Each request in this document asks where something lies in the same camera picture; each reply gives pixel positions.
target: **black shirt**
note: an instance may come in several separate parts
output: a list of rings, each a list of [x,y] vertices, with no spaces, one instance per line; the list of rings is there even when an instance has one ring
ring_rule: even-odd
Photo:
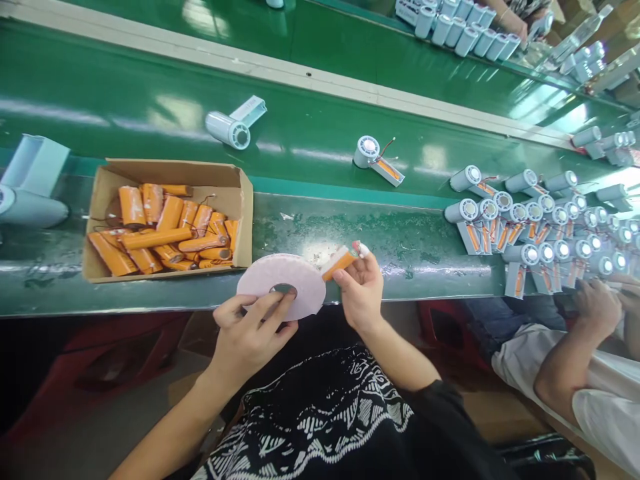
[[[402,397],[362,344],[302,360],[246,392],[194,479],[513,479],[460,395]]]

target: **hand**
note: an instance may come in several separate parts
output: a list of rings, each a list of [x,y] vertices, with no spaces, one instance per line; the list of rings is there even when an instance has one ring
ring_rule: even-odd
[[[640,317],[640,281],[630,275],[617,273],[608,278],[611,282],[620,283],[618,299],[623,310],[634,318]]]
[[[529,35],[529,28],[522,18],[518,17],[512,10],[505,11],[502,18],[498,20],[498,23],[509,33],[513,33],[520,37],[521,45],[527,44],[527,36]]]
[[[622,306],[608,286],[598,279],[591,283],[580,280],[574,301],[580,312],[578,324],[602,340],[614,332],[622,317]]]
[[[234,393],[238,391],[298,331],[298,322],[292,321],[276,333],[294,299],[295,291],[286,295],[275,291],[261,298],[236,295],[216,308],[213,318],[220,333],[211,364],[202,377],[234,389]],[[252,305],[244,316],[243,305]],[[273,307],[275,310],[262,322]]]
[[[347,322],[358,333],[366,333],[384,322],[380,315],[384,280],[374,254],[368,252],[347,267],[333,272],[342,290],[342,304]]]

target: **tape roll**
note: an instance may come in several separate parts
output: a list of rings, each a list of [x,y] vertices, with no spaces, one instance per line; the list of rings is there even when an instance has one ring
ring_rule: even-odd
[[[283,283],[297,291],[284,321],[300,320],[318,313],[327,294],[325,282],[320,271],[298,255],[275,253],[257,260],[240,277],[236,293],[262,297]]]

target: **worker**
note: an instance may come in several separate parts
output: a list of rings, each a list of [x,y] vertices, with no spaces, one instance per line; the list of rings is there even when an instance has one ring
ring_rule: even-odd
[[[495,22],[508,33],[520,37],[527,44],[529,28],[549,11],[551,0],[481,0],[495,10]]]
[[[570,332],[552,297],[464,300],[483,356],[510,386],[640,478],[640,281],[580,282]],[[623,341],[612,337],[623,321]]]
[[[341,324],[363,344],[310,355],[319,342],[313,327],[330,319],[304,319],[298,334],[296,321],[282,325],[295,292],[227,300],[213,314],[220,331],[211,364],[111,478],[172,474],[196,455],[213,420],[249,381],[258,387],[243,394],[228,434],[193,478],[516,480],[461,396],[381,316],[383,277],[373,254],[333,278],[342,290]],[[306,356],[262,378],[272,357],[288,356],[292,337]]]

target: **red stool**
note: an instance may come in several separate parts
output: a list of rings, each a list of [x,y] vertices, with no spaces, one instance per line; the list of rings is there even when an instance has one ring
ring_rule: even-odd
[[[454,300],[418,302],[422,339],[431,348],[454,355],[482,370],[493,372],[480,355],[478,342],[467,327],[469,314]]]
[[[5,439],[16,442],[171,368],[189,313],[105,317],[82,328]]]

